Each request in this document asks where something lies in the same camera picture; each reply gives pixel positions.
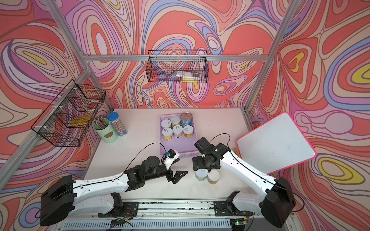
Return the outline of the orange label can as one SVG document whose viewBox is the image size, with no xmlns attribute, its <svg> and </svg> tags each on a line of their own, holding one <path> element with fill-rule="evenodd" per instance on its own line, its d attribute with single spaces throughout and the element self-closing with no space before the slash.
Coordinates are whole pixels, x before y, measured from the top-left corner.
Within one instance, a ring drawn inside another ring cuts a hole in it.
<svg viewBox="0 0 370 231">
<path fill-rule="evenodd" d="M 183 127 L 183 135 L 186 138 L 192 138 L 194 134 L 194 128 L 191 125 L 187 125 Z"/>
</svg>

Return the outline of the pink label can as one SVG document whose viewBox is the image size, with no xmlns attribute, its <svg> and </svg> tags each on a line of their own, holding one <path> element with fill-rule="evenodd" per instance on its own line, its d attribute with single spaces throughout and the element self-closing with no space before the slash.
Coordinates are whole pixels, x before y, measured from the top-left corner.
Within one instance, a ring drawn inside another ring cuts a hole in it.
<svg viewBox="0 0 370 231">
<path fill-rule="evenodd" d="M 164 119 L 161 121 L 162 129 L 172 128 L 172 123 L 169 119 Z"/>
</svg>

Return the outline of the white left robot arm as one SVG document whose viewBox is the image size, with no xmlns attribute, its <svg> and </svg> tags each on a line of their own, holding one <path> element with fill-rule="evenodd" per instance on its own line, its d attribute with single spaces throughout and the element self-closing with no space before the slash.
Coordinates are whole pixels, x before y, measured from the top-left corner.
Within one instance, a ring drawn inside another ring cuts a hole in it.
<svg viewBox="0 0 370 231">
<path fill-rule="evenodd" d="M 134 211 L 123 203 L 122 192 L 137 190 L 147 181 L 161 177 L 177 184 L 187 175 L 187 171 L 171 170 L 171 165 L 179 161 L 178 155 L 164 157 L 161 161 L 150 156 L 135 167 L 105 178 L 73 180 L 71 176 L 62 177 L 41 196 L 40 226 L 57 224 L 71 215 L 96 213 L 101 218 L 134 217 Z"/>
</svg>

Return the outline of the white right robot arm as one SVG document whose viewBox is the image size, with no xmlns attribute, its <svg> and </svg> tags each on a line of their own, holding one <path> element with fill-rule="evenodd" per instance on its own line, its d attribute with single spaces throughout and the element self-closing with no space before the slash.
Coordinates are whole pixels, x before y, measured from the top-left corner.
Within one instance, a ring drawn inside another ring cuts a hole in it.
<svg viewBox="0 0 370 231">
<path fill-rule="evenodd" d="M 224 169 L 234 174 L 256 193 L 256 196 L 234 191 L 225 201 L 224 209 L 232 215 L 238 212 L 260 213 L 277 228 L 282 228 L 296 206 L 290 183 L 285 178 L 276 179 L 249 165 L 229 147 L 211 144 L 206 138 L 195 145 L 200 156 L 193 158 L 195 171 L 206 169 L 212 173 Z"/>
</svg>

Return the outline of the beige lid can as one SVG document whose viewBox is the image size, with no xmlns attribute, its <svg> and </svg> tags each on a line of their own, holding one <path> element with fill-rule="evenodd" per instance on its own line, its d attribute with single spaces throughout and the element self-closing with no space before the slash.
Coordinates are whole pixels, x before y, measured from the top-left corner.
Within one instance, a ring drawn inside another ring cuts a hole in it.
<svg viewBox="0 0 370 231">
<path fill-rule="evenodd" d="M 220 179 L 220 173 L 218 170 L 213 169 L 208 173 L 207 181 L 210 184 L 216 184 Z"/>
</svg>

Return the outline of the blue label soup can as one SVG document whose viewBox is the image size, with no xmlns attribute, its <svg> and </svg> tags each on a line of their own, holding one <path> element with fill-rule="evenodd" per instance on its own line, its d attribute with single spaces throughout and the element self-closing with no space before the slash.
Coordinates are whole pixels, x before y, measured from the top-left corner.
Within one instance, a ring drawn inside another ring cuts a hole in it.
<svg viewBox="0 0 370 231">
<path fill-rule="evenodd" d="M 189 113 L 189 112 L 183 112 L 181 115 L 180 115 L 180 119 L 181 119 L 181 126 L 182 127 L 185 127 L 185 126 L 190 126 L 191 125 L 191 121 L 192 121 L 192 114 Z"/>
</svg>

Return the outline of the green label can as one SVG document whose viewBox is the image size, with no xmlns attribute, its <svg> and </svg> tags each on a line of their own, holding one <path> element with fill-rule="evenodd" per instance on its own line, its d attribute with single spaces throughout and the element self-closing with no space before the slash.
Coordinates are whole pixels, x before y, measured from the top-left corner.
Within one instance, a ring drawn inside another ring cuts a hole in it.
<svg viewBox="0 0 370 231">
<path fill-rule="evenodd" d="M 199 169 L 199 170 L 195 171 L 195 177 L 198 181 L 205 181 L 208 177 L 208 170 Z"/>
</svg>

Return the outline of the purple perforated plastic basket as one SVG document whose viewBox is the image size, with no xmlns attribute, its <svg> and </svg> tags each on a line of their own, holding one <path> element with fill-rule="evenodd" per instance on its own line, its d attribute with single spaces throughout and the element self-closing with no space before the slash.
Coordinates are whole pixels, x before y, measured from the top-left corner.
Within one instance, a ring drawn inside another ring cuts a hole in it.
<svg viewBox="0 0 370 231">
<path fill-rule="evenodd" d="M 160 143 L 167 150 L 178 151 L 180 157 L 195 157 L 198 140 L 194 118 L 191 113 L 177 113 L 160 116 Z"/>
</svg>

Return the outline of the silver pull tab can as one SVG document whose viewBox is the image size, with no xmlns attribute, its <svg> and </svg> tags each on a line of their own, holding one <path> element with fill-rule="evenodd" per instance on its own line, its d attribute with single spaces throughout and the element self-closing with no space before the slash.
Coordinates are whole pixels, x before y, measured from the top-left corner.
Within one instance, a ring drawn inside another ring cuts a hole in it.
<svg viewBox="0 0 370 231">
<path fill-rule="evenodd" d="M 183 136 L 183 127 L 181 125 L 173 127 L 172 133 L 175 138 L 181 138 Z"/>
</svg>

